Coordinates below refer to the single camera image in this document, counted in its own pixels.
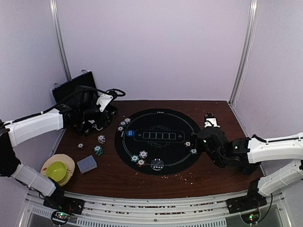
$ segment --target wooden table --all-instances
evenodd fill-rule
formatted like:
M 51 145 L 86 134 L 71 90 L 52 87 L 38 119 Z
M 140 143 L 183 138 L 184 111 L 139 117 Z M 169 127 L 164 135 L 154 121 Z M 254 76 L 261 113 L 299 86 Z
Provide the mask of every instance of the wooden table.
M 190 168 L 179 174 L 168 176 L 146 175 L 128 167 L 118 156 L 114 137 L 119 123 L 131 114 L 150 108 L 169 108 L 180 111 L 194 119 L 201 128 L 204 126 L 204 114 L 212 112 L 229 141 L 245 137 L 233 112 L 226 102 L 215 101 L 116 101 L 119 115 L 102 132 L 93 131 L 81 138 L 71 129 L 66 130 L 56 151 L 66 154 L 75 162 L 93 155 L 98 167 L 81 174 L 76 166 L 71 180 L 64 186 L 69 192 L 134 199 L 168 199 L 216 195 L 239 192 L 248 189 L 250 181 L 262 177 L 260 169 L 252 175 L 243 175 L 238 168 L 220 169 L 214 165 L 206 153 Z M 103 155 L 94 155 L 93 148 L 98 145 L 97 136 L 103 134 Z M 77 145 L 83 143 L 83 150 Z

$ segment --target green bowl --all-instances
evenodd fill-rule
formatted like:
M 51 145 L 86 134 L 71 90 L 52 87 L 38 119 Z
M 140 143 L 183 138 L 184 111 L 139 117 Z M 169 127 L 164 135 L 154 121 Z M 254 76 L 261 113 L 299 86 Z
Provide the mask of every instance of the green bowl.
M 67 167 L 63 162 L 54 162 L 46 170 L 46 176 L 54 181 L 61 181 L 67 173 Z

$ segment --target white arm segment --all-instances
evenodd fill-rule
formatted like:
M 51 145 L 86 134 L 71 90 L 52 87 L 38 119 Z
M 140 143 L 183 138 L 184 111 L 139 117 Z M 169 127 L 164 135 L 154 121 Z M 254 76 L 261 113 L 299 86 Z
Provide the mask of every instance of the white arm segment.
M 207 127 L 220 127 L 217 123 L 217 119 L 214 117 L 214 118 L 206 118 L 205 119 L 205 122 L 204 122 L 204 128 L 207 128 Z
M 100 105 L 100 111 L 101 113 L 105 110 L 107 105 L 113 100 L 114 97 L 107 95 L 107 94 L 101 94 L 97 100 L 97 105 Z
M 28 187 L 38 190 L 44 196 L 51 196 L 56 189 L 55 184 L 50 179 L 42 176 L 24 163 L 18 165 L 17 170 L 11 177 L 27 184 Z
M 269 196 L 276 190 L 303 178 L 303 170 L 299 169 L 300 160 L 294 160 L 269 176 L 260 178 L 258 193 Z
M 5 128 L 9 129 L 9 139 L 12 147 L 15 147 L 28 139 L 62 129 L 63 116 L 59 110 L 53 109 L 42 115 L 9 124 Z
M 303 160 L 303 133 L 265 139 L 261 142 L 252 138 L 248 143 L 250 151 L 247 153 L 249 163 L 268 160 L 299 159 Z

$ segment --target stack of poker chips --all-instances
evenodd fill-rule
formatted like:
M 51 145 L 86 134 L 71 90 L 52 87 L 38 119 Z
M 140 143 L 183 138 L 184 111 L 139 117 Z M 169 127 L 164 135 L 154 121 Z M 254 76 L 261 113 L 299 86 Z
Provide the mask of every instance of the stack of poker chips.
M 140 151 L 139 155 L 133 155 L 131 156 L 131 161 L 136 162 L 138 167 L 145 166 L 145 160 L 144 158 L 147 157 L 147 151 L 142 150 Z
M 129 123 L 131 122 L 131 119 L 130 119 L 130 118 L 125 118 L 125 119 L 124 119 L 124 122 L 125 122 L 126 124 L 129 124 Z
M 82 159 L 81 161 L 77 162 L 80 172 L 86 173 L 89 170 L 97 168 L 97 163 L 92 155 Z
M 104 144 L 105 143 L 105 136 L 104 135 L 99 135 L 98 136 L 98 142 L 100 144 Z
M 97 145 L 94 147 L 94 152 L 96 155 L 100 156 L 103 154 L 103 149 L 100 145 Z
M 124 128 L 126 126 L 126 122 L 120 122 L 120 127 Z

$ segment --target white wall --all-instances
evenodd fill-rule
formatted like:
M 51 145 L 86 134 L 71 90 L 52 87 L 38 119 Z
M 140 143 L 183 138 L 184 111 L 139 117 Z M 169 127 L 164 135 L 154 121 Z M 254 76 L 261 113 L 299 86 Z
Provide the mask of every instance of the white wall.
M 251 136 L 303 131 L 303 1 L 260 1 L 258 21 L 236 113 Z M 289 160 L 264 162 L 266 173 Z M 284 189 L 296 227 L 302 226 L 302 182 Z
M 228 100 L 250 0 L 58 0 L 72 77 L 125 99 Z
M 14 120 L 54 104 L 50 90 L 65 81 L 48 0 L 0 3 L 0 118 Z M 50 156 L 59 132 L 26 141 L 14 150 L 39 170 Z M 27 190 L 0 178 L 0 226 L 17 224 Z

